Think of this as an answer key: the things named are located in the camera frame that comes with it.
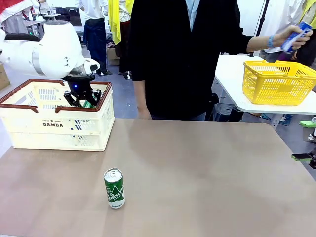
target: white robotic arm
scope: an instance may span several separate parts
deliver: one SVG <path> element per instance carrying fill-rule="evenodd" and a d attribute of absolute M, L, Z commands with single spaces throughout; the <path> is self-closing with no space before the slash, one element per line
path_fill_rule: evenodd
<path fill-rule="evenodd" d="M 62 79 L 84 77 L 100 68 L 100 64 L 84 58 L 76 31 L 66 21 L 48 21 L 40 42 L 6 40 L 0 30 L 0 62 L 29 75 Z"/>

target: yellow basket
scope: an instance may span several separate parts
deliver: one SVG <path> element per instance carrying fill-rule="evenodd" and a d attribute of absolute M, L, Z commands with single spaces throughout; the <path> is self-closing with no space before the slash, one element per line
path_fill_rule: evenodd
<path fill-rule="evenodd" d="M 244 62 L 242 91 L 254 104 L 299 105 L 316 84 L 316 71 L 300 63 Z"/>

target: white basket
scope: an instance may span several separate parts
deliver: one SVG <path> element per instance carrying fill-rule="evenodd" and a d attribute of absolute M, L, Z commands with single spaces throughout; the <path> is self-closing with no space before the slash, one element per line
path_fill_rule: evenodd
<path fill-rule="evenodd" d="M 28 80 L 0 99 L 0 117 L 14 148 L 104 151 L 114 123 L 112 85 L 96 108 L 70 107 L 59 80 Z"/>

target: light blue shirt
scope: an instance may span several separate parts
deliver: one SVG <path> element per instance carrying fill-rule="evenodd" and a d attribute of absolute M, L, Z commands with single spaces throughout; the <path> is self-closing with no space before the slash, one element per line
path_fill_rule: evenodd
<path fill-rule="evenodd" d="M 191 31 L 193 29 L 194 21 L 196 20 L 199 1 L 200 0 L 186 0 Z"/>

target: cardboard box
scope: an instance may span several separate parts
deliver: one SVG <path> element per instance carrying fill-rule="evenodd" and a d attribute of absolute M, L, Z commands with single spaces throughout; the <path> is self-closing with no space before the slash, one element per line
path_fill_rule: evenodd
<path fill-rule="evenodd" d="M 109 65 L 119 65 L 119 57 L 115 55 L 115 48 L 107 48 L 107 58 Z"/>
<path fill-rule="evenodd" d="M 3 64 L 0 63 L 0 90 L 10 85 L 10 81 L 4 70 Z"/>

